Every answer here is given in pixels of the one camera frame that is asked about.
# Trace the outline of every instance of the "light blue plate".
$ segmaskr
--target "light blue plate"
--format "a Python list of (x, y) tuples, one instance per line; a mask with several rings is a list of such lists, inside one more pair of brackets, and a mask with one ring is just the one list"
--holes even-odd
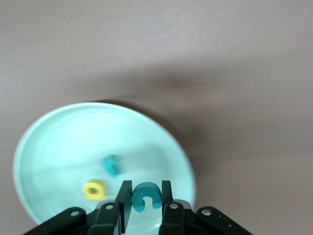
[[(102, 165), (110, 154), (117, 156), (116, 179)], [(147, 116), (113, 104), (79, 103), (44, 115), (20, 140), (13, 168), (20, 200), (38, 224), (69, 207), (92, 212), (100, 201), (84, 197), (90, 179), (105, 183), (105, 200), (116, 197), (123, 180), (160, 188), (170, 180), (175, 198), (195, 202), (194, 172), (176, 139)], [(161, 209), (146, 202), (144, 212), (132, 210), (127, 235), (157, 234)]]

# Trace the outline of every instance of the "table surface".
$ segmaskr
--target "table surface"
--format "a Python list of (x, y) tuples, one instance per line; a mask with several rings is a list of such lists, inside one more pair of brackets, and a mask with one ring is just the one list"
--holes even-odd
[(1, 1), (0, 53), (1, 234), (35, 226), (12, 178), (23, 132), (100, 99), (172, 129), (197, 207), (312, 233), (313, 1)]

